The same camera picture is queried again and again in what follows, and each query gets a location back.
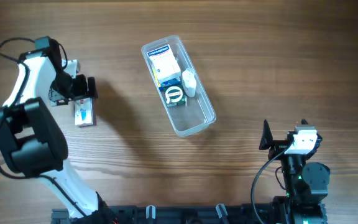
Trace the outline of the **white Panadol box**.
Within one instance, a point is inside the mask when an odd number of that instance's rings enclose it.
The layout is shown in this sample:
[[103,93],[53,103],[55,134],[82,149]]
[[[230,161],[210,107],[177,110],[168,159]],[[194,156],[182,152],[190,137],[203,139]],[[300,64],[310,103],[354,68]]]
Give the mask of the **white Panadol box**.
[[75,106],[75,125],[79,127],[94,125],[93,99],[85,98],[76,100]]

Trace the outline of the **blue VapoDrops box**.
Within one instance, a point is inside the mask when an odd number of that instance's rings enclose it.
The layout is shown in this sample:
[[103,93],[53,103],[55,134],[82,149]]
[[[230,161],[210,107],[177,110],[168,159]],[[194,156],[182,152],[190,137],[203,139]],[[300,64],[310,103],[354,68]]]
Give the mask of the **blue VapoDrops box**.
[[179,84],[180,72],[180,67],[177,64],[163,65],[159,68],[152,65],[152,74],[159,90],[163,90],[164,87]]

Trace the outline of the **white Hansaplast box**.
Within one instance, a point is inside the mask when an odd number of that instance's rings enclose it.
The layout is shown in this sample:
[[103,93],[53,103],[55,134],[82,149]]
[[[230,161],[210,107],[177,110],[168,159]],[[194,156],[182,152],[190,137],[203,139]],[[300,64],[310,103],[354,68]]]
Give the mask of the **white Hansaplast box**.
[[181,75],[181,69],[169,44],[147,52],[159,83],[167,82]]

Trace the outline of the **dark green round-logo box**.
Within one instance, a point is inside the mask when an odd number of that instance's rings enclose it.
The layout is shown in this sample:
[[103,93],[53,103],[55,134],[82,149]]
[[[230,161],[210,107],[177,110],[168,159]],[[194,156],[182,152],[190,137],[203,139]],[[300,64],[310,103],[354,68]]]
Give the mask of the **dark green round-logo box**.
[[172,85],[164,88],[164,100],[168,107],[186,104],[186,95],[181,85]]

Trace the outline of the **clear plastic container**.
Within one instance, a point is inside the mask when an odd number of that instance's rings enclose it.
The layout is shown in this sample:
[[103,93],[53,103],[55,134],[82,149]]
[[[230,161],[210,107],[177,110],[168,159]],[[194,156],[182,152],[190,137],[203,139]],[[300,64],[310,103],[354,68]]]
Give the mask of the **clear plastic container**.
[[[185,71],[187,68],[192,68],[195,73],[195,78],[197,82],[196,94],[194,97],[189,97],[186,95],[185,105],[168,107],[165,104],[164,100],[164,88],[166,87],[164,87],[163,90],[159,90],[152,74],[152,62],[147,56],[147,52],[155,50],[167,44],[169,44],[172,48],[172,52],[181,69],[181,75],[182,72]],[[185,137],[200,132],[206,129],[210,124],[215,122],[216,113],[214,111],[214,108],[203,87],[203,84],[199,79],[199,76],[195,67],[193,66],[190,56],[188,55],[188,52],[186,51],[186,48],[183,45],[183,42],[181,41],[179,36],[170,35],[168,37],[164,37],[162,39],[145,44],[141,48],[141,52],[149,69],[150,76],[152,77],[154,85],[162,101],[163,107],[171,122],[172,128],[179,137]],[[177,85],[182,86],[181,75],[180,82]]]

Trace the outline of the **small white lotion bottle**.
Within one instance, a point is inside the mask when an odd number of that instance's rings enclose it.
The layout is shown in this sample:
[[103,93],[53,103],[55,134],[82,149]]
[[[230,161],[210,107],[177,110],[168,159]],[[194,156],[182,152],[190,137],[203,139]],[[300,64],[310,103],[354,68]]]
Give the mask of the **small white lotion bottle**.
[[189,97],[194,97],[196,94],[197,82],[194,70],[192,68],[187,68],[182,72],[181,82],[186,95]]

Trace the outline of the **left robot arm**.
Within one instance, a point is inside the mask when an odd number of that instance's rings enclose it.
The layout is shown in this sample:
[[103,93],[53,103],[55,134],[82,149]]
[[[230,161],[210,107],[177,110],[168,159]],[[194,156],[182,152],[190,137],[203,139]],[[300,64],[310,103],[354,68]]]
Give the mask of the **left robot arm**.
[[70,223],[112,223],[115,214],[68,160],[68,145],[50,112],[53,106],[97,97],[93,77],[79,73],[57,40],[31,40],[35,49],[12,58],[19,68],[14,89],[0,107],[0,173],[42,181],[68,210]]

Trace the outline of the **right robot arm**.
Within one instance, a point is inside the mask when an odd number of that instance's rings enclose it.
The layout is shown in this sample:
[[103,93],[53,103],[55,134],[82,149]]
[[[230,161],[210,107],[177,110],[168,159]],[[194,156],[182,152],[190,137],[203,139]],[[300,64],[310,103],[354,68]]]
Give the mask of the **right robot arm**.
[[[268,161],[260,168],[251,188],[252,211],[259,223],[327,223],[325,205],[328,196],[330,168],[310,159],[320,147],[323,138],[313,125],[301,120],[293,131],[287,132],[284,140],[274,140],[268,121],[264,121],[260,150],[268,150]],[[261,218],[254,201],[257,179],[273,161],[280,161],[285,196],[276,196],[268,209],[266,218]]]

